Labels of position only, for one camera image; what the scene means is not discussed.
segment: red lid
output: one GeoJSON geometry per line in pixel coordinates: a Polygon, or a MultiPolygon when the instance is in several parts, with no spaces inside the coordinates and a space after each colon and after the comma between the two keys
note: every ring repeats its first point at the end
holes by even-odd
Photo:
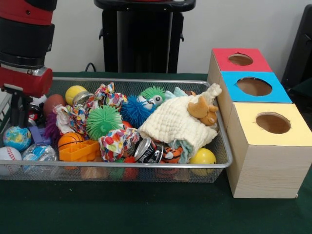
{"type": "Polygon", "coordinates": [[[221,72],[272,72],[257,48],[213,48],[213,52],[221,72]]]}

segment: circular hole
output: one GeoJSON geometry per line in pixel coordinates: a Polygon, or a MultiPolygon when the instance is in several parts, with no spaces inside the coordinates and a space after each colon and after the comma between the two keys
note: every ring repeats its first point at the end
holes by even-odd
{"type": "Polygon", "coordinates": [[[256,123],[264,130],[274,134],[286,133],[291,128],[288,119],[273,112],[259,114],[256,123]]]}
{"type": "Polygon", "coordinates": [[[241,91],[253,96],[265,96],[272,92],[272,86],[269,83],[254,77],[242,78],[237,85],[241,91]]]}
{"type": "Polygon", "coordinates": [[[249,57],[248,55],[244,55],[240,53],[229,56],[229,61],[239,66],[248,66],[254,62],[253,59],[249,57]]]}

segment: soda can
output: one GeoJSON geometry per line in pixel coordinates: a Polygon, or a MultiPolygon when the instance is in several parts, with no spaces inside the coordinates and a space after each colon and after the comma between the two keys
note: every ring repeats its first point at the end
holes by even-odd
{"type": "Polygon", "coordinates": [[[143,139],[138,145],[135,153],[135,161],[139,163],[159,163],[164,148],[156,146],[152,139],[143,139]]]}

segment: green spiky ball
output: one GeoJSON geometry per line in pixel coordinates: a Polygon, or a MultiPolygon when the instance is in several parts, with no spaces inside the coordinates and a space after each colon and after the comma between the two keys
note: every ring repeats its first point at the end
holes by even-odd
{"type": "Polygon", "coordinates": [[[146,99],[153,99],[154,96],[159,95],[162,98],[162,101],[165,100],[165,90],[162,87],[150,87],[140,93],[140,95],[145,96],[146,99]]]}
{"type": "Polygon", "coordinates": [[[110,130],[121,128],[121,115],[111,106],[94,109],[87,118],[86,130],[92,140],[98,140],[107,135],[110,130]]]}

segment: wire basket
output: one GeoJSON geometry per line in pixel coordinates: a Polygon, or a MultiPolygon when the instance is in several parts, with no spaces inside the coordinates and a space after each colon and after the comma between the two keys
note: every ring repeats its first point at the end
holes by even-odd
{"type": "MultiPolygon", "coordinates": [[[[171,92],[175,87],[192,90],[200,94],[207,90],[209,84],[204,81],[178,80],[133,80],[104,78],[54,78],[47,96],[65,95],[73,85],[81,85],[94,93],[102,84],[114,82],[115,92],[126,95],[138,95],[153,85],[164,87],[171,92]]],[[[7,111],[10,95],[0,103],[0,113],[7,111]]],[[[205,148],[211,150],[217,164],[142,164],[142,163],[106,163],[106,162],[49,162],[49,161],[9,161],[0,160],[1,167],[14,167],[17,172],[4,176],[3,180],[60,180],[60,181],[154,181],[154,182],[205,182],[213,183],[222,170],[232,163],[232,151],[223,126],[220,113],[217,113],[219,132],[217,137],[205,148]]],[[[1,139],[4,130],[9,127],[8,113],[0,116],[1,139]]]]}

